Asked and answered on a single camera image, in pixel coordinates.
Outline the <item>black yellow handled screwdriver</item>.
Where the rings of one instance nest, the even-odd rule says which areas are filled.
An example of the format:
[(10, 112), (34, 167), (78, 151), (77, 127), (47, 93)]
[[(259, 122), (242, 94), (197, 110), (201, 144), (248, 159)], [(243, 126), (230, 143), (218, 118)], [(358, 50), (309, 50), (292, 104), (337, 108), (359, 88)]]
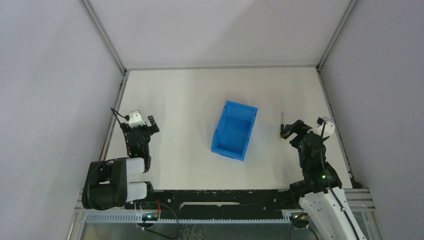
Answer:
[(281, 113), (281, 122), (280, 122), (280, 130), (279, 130), (279, 137), (280, 137), (281, 140), (284, 139), (284, 137), (283, 137), (284, 130), (285, 130), (284, 114)]

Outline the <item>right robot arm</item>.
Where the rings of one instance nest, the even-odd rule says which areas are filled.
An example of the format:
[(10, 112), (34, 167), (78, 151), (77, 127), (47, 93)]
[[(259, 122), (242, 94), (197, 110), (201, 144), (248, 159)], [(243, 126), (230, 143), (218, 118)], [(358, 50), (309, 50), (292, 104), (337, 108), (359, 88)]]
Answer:
[(335, 123), (320, 117), (312, 127), (298, 119), (281, 124), (282, 140), (291, 135), (290, 145), (297, 150), (303, 180), (289, 185), (289, 203), (302, 208), (299, 218), (308, 216), (326, 240), (365, 240), (348, 204), (346, 192), (336, 170), (327, 162), (324, 144), (336, 131)]

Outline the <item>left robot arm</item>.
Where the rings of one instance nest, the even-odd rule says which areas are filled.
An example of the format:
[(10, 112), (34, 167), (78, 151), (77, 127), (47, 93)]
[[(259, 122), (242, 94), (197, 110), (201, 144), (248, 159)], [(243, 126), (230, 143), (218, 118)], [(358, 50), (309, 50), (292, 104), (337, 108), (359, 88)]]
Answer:
[(148, 190), (148, 184), (142, 182), (130, 186), (128, 177), (150, 170), (152, 158), (149, 143), (151, 136), (160, 129), (152, 115), (147, 117), (150, 125), (145, 121), (135, 123), (133, 119), (130, 116), (128, 123), (119, 124), (127, 156), (90, 163), (81, 196), (85, 209), (105, 211), (123, 207), (134, 200), (145, 209), (155, 205), (157, 196)]

